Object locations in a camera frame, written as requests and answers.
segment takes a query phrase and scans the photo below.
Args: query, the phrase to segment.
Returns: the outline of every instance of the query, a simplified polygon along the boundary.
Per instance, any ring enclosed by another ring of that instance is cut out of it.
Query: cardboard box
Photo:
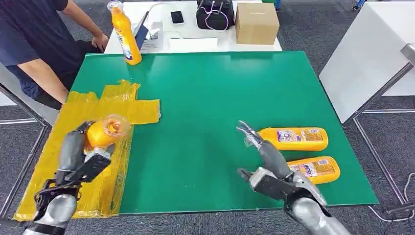
[[[236,43],[273,45],[279,29],[272,3],[238,3]]]

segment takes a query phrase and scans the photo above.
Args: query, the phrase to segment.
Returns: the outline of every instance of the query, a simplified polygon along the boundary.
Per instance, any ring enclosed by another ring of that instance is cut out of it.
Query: black pants
[[[91,41],[76,41],[76,45],[78,48],[81,49],[81,52],[84,56],[87,53],[101,53],[98,48],[92,46]],[[61,80],[62,84],[66,87],[68,91],[70,91],[77,74],[78,71],[68,71],[68,73],[65,74],[63,77],[59,77],[59,80]],[[60,110],[62,106],[62,104],[59,101],[57,101],[55,98],[50,96],[45,91],[42,91],[42,93],[38,95],[34,100],[56,110]]]

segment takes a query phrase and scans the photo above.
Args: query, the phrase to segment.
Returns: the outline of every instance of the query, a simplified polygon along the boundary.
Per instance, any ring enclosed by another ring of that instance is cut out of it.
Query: metal pole
[[[362,114],[403,114],[403,113],[415,113],[415,109],[368,109],[362,112]]]
[[[398,212],[408,212],[411,210],[415,210],[415,201],[405,203],[399,206],[387,207],[386,212],[388,214],[396,214]]]
[[[415,44],[413,43],[406,44],[401,49],[401,53],[409,60],[409,62],[415,65]]]
[[[357,126],[357,129],[359,129],[360,134],[362,135],[363,139],[365,140],[366,144],[369,147],[369,150],[371,151],[372,155],[375,157],[376,162],[379,164],[380,169],[382,173],[385,175],[386,180],[391,185],[393,192],[398,197],[401,204],[408,203],[408,201],[404,198],[401,191],[399,191],[398,186],[396,185],[395,181],[393,180],[391,174],[389,173],[388,169],[386,169],[385,164],[383,163],[383,160],[380,158],[379,154],[376,152],[375,147],[370,142],[369,137],[367,136],[366,132],[363,130],[363,127],[361,126],[360,122],[357,120],[357,118],[353,118],[354,123]]]
[[[382,96],[389,88],[397,83],[403,76],[405,76],[414,66],[408,62],[403,68],[401,68],[383,87],[381,87],[374,95],[372,95],[356,112],[354,112],[344,123],[343,126],[348,125],[354,118],[366,110],[374,101]]]
[[[13,102],[17,104],[23,111],[27,114],[32,116],[38,122],[40,122],[44,126],[50,126],[50,124],[43,119],[37,112],[31,109],[27,104],[25,104],[19,97],[13,94],[9,89],[7,89],[3,84],[0,83],[0,92],[2,92],[7,98],[11,99]]]
[[[40,131],[40,134],[39,134],[39,136],[38,136],[38,138],[37,138],[37,140],[36,140],[36,142],[35,142],[35,144],[32,148],[32,150],[29,153],[29,156],[26,159],[26,162],[23,165],[23,168],[20,170],[20,173],[17,176],[16,182],[14,183],[9,195],[7,196],[7,199],[6,199],[2,209],[0,211],[0,218],[5,218],[6,217],[7,211],[9,210],[9,208],[11,206],[11,203],[12,203],[14,197],[16,196],[17,190],[19,189],[20,185],[22,184],[23,178],[26,175],[30,164],[32,163],[33,159],[35,158],[36,153],[39,150],[40,142],[45,137],[46,132],[47,132],[47,126],[43,126],[41,131]]]

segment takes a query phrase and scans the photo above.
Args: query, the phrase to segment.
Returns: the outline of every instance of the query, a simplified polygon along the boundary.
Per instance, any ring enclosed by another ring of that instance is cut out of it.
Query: man
[[[91,42],[73,39],[57,11],[88,30]],[[23,92],[59,110],[86,53],[102,53],[108,37],[72,0],[0,0],[0,62]]]

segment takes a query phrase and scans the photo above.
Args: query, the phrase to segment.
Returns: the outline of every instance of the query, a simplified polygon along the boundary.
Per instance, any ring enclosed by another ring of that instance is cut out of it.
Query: plastic bottle
[[[328,145],[328,136],[318,127],[265,128],[258,134],[279,150],[321,151]]]
[[[301,171],[315,185],[333,182],[340,177],[337,162],[329,156],[292,161],[288,166],[292,171]]]
[[[123,5],[120,1],[111,1],[107,5],[108,10],[111,11],[114,30],[117,34],[125,60],[130,65],[136,65],[141,62],[142,57],[133,32],[131,31],[131,22],[125,16],[122,7]]]
[[[106,147],[124,137],[130,123],[120,115],[112,114],[96,121],[87,130],[87,149]]]

